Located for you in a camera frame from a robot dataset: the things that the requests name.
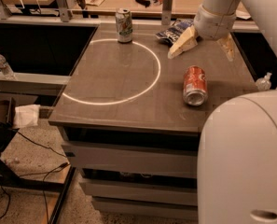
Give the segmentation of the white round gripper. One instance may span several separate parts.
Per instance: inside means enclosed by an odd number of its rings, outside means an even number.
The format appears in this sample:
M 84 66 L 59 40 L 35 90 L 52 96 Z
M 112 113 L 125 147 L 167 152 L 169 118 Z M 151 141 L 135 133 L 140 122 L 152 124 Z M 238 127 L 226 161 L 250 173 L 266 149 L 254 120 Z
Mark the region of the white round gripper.
M 194 26 L 186 28 L 176 42 L 170 47 L 168 58 L 173 59 L 181 53 L 198 45 L 198 35 L 203 39 L 217 40 L 230 62 L 235 58 L 234 41 L 230 34 L 236 20 L 235 14 L 219 14 L 200 5 L 194 17 Z

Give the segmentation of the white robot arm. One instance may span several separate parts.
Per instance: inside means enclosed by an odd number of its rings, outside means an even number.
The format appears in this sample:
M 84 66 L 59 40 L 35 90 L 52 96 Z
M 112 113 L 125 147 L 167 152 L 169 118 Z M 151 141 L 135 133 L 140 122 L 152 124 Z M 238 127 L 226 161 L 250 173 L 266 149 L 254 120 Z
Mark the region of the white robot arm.
M 277 0 L 203 0 L 198 34 L 227 35 L 244 5 L 277 57 Z M 197 162 L 199 224 L 277 224 L 277 90 L 238 96 L 216 108 Z

